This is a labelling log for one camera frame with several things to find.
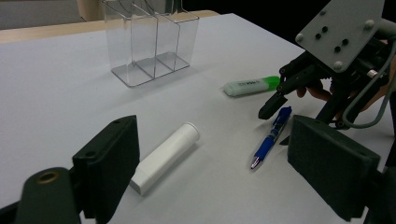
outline wire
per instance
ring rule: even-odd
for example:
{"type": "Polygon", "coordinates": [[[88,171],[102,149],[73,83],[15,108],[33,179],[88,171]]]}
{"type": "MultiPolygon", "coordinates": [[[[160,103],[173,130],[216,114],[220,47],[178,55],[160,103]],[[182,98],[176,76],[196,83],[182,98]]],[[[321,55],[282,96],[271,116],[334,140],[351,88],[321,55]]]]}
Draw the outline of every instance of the wire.
{"type": "Polygon", "coordinates": [[[387,60],[385,61],[384,65],[378,71],[377,75],[369,82],[369,84],[367,84],[366,87],[364,87],[364,89],[358,94],[358,96],[352,101],[352,103],[346,108],[345,112],[343,113],[343,116],[342,116],[343,122],[345,123],[345,125],[347,125],[351,128],[364,129],[364,128],[372,127],[372,126],[376,125],[382,119],[382,116],[384,115],[385,109],[388,105],[390,95],[392,94],[393,89],[396,86],[396,74],[394,74],[392,81],[390,82],[387,94],[385,95],[385,97],[382,101],[381,107],[379,108],[378,114],[373,121],[371,121],[369,123],[365,123],[365,124],[354,124],[354,123],[350,122],[349,120],[347,120],[347,114],[352,109],[352,107],[355,106],[355,104],[359,101],[359,99],[363,96],[363,94],[366,93],[368,91],[368,89],[370,89],[370,87],[372,87],[373,84],[380,77],[382,77],[382,74],[385,72],[385,70],[390,65],[390,62],[392,61],[392,59],[396,53],[396,36],[392,36],[391,38],[389,38],[389,41],[391,41],[392,46],[391,46],[390,54],[389,54],[387,60]]]}

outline wooden table edge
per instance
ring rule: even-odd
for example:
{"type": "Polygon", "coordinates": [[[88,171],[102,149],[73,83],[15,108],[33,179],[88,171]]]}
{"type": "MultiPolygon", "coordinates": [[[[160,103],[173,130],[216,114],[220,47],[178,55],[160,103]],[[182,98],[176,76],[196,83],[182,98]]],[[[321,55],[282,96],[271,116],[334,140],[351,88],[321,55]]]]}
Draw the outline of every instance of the wooden table edge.
{"type": "MultiPolygon", "coordinates": [[[[200,18],[219,15],[219,13],[212,10],[191,11],[191,13],[200,18]]],[[[84,21],[60,25],[1,30],[0,44],[54,37],[60,35],[74,35],[101,30],[105,30],[104,21],[84,21]]]]}

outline white table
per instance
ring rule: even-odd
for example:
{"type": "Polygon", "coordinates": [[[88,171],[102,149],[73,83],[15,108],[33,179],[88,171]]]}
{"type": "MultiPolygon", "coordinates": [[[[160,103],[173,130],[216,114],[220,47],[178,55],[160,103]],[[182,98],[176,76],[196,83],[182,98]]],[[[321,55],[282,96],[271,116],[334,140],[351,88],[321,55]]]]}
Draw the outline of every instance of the white table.
{"type": "MultiPolygon", "coordinates": [[[[231,98],[221,89],[277,75],[302,52],[234,14],[201,18],[190,67],[129,89],[109,71],[105,31],[0,45],[0,207],[20,199],[30,175],[71,168],[110,121],[137,115],[141,160],[185,121],[201,139],[147,195],[128,188],[111,223],[346,223],[287,162],[286,147],[249,169],[271,129],[258,112],[273,92],[231,98]]],[[[293,114],[311,118],[324,106],[287,98],[293,114]]],[[[378,105],[357,121],[372,120],[378,105]]],[[[288,125],[279,139],[289,133],[288,125]]],[[[388,109],[374,127],[346,135],[382,156],[382,170],[393,140],[388,109]]]]}

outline pen clip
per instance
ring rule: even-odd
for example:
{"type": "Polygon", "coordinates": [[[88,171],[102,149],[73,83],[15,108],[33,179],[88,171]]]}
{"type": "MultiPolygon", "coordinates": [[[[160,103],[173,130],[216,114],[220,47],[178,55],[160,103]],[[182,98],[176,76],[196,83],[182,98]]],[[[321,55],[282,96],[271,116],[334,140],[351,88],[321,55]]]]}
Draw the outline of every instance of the pen clip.
{"type": "Polygon", "coordinates": [[[279,123],[286,123],[286,121],[288,120],[290,114],[291,114],[291,106],[282,107],[279,110],[279,114],[277,115],[276,119],[274,120],[273,125],[276,125],[276,124],[279,124],[279,123]]]}

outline acrylic holder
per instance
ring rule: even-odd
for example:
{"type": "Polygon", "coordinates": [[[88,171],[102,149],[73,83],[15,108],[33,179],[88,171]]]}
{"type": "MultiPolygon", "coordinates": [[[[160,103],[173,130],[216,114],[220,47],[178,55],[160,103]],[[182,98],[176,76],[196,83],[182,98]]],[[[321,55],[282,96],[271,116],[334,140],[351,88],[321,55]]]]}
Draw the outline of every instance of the acrylic holder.
{"type": "Polygon", "coordinates": [[[125,85],[190,66],[199,17],[184,10],[181,0],[102,3],[111,72],[125,85]]]}

